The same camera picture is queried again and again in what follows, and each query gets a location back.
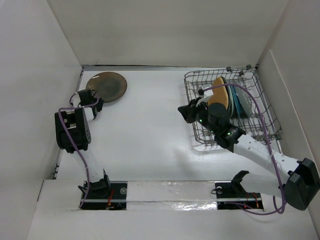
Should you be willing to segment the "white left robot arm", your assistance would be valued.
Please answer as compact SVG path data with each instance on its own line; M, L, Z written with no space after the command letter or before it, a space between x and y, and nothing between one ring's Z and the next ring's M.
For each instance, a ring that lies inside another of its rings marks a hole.
M109 177L104 169L99 177L98 164L85 154L92 141L88 122L96 119L104 100L97 96L96 90L84 89L72 94L69 104L54 114L57 145L61 150L75 154L74 158L84 171L86 181L78 187L84 194L83 199L107 198L112 193Z

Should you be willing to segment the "teal scalloped plate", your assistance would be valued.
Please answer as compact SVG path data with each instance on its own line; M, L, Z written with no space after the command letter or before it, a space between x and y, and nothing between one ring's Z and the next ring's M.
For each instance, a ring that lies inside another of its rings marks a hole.
M232 95L233 95L233 102L235 105L236 115L238 118L244 118L246 116L245 111L239 101L238 95L235 91L235 87L232 85L232 86L230 86L230 89L231 89Z

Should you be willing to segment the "light green plate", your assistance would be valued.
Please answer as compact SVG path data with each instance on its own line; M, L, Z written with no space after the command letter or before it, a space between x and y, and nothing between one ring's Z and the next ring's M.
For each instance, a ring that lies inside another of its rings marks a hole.
M234 86L235 92L237 94L239 103L241 104L247 118L252 117L252 103L250 101L248 93L240 88L239 86Z

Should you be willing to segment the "orange woven square tray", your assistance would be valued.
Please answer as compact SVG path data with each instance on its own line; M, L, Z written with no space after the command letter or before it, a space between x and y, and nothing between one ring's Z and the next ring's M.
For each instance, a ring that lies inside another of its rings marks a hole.
M223 85L224 78L222 76L217 77L215 81L212 84L213 89L211 89L213 95L212 97L207 101L207 104L210 106L212 104L222 104L224 108L227 110L229 106L229 96L226 87Z

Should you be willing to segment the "grey blue round plate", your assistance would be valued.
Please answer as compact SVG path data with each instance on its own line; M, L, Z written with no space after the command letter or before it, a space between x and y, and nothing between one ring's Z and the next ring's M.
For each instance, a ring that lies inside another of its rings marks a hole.
M236 115L235 115L236 109L235 109L233 92L232 92L231 86L229 86L229 85L225 85L225 89L226 89L226 92L227 92L227 95L228 95L227 110L230 113L230 118L233 119L233 118L236 117Z

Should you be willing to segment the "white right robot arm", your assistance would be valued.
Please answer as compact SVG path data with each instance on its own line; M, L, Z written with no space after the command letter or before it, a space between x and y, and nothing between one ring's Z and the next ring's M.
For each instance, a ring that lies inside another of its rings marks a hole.
M231 181L235 196L242 197L247 192L264 193L282 198L293 208L304 211L320 190L320 177L312 160L298 160L269 149L233 125L223 104L206 105L197 98L177 110L188 124L198 122L212 133L223 149L243 156L275 175L272 179L241 170Z

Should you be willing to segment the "blue floral white plate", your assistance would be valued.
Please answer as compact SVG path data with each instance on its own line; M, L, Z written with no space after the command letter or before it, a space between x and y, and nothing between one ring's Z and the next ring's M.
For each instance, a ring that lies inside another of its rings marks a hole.
M254 95L253 95L253 93L250 91L249 88L247 89L247 95L248 95L248 98L249 98L250 103L251 103L251 111L252 111L252 114L254 115L254 114L255 114L255 110L256 110L256 102L255 102Z

